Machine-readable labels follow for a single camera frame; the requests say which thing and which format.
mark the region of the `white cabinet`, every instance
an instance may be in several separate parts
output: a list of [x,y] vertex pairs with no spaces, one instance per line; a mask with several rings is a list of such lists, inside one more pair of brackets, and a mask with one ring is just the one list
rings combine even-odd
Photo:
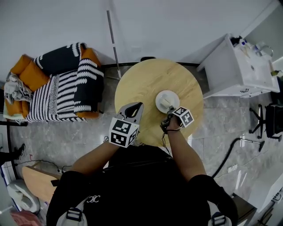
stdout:
[[203,95],[254,97],[280,92],[277,78],[270,74],[270,56],[258,56],[249,48],[233,47],[230,35],[198,66],[205,68],[210,91]]

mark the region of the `black chair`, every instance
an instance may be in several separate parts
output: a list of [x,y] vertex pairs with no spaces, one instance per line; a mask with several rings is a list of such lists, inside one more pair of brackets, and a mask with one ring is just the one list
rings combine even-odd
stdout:
[[263,126],[265,124],[266,127],[266,135],[268,138],[277,139],[279,142],[281,141],[282,135],[273,136],[274,134],[283,132],[283,105],[273,105],[270,104],[266,109],[265,120],[263,116],[262,105],[258,105],[260,108],[260,116],[253,110],[249,109],[251,112],[255,114],[257,119],[259,120],[259,124],[255,127],[254,130],[249,130],[249,133],[254,133],[258,128],[260,128],[260,136],[257,136],[258,139],[262,138]]

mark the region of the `power outlet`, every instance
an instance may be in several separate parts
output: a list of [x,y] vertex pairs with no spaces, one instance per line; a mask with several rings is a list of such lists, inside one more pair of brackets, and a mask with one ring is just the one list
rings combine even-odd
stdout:
[[228,167],[228,173],[235,171],[237,168],[238,168],[238,164],[234,164],[234,165]]

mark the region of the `sink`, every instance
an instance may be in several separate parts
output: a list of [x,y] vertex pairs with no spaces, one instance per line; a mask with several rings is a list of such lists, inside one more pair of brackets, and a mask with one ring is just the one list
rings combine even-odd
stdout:
[[234,51],[245,84],[256,85],[261,88],[273,85],[268,56],[258,56],[248,48],[245,52],[240,48],[235,48]]

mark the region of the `gray tile floor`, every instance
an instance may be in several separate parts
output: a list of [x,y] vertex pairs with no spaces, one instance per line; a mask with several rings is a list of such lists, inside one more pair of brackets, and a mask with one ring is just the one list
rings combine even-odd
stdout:
[[[123,67],[122,74],[129,68]],[[194,67],[186,68],[196,77],[203,93],[207,92],[209,89],[205,73],[197,73]],[[117,76],[116,69],[107,69],[105,76]],[[105,113],[98,119],[87,122],[42,122],[32,123],[27,127],[11,127],[12,147],[20,147],[22,143],[27,146],[25,156],[20,161],[44,159],[53,161],[60,167],[68,166],[100,145],[104,136],[108,134],[111,118],[115,115],[114,96],[117,84],[117,80],[105,78]],[[204,100],[203,122],[188,138],[188,142],[203,160],[208,175],[212,175],[218,168],[235,138],[244,136],[257,140],[256,134],[248,133],[256,124],[249,107],[257,109],[259,103],[268,105],[270,102],[269,94],[249,99],[211,97]],[[231,156],[215,179],[229,194],[235,192],[247,200],[251,187],[260,173],[278,161],[283,162],[283,142],[268,139],[265,134],[263,140],[266,143],[260,154],[256,144],[235,144]],[[227,173],[227,168],[233,164],[238,164],[238,169]],[[18,166],[20,175],[23,165]],[[245,181],[240,181],[240,186],[236,190],[239,171],[242,174],[241,178],[244,178],[245,174],[246,177]]]

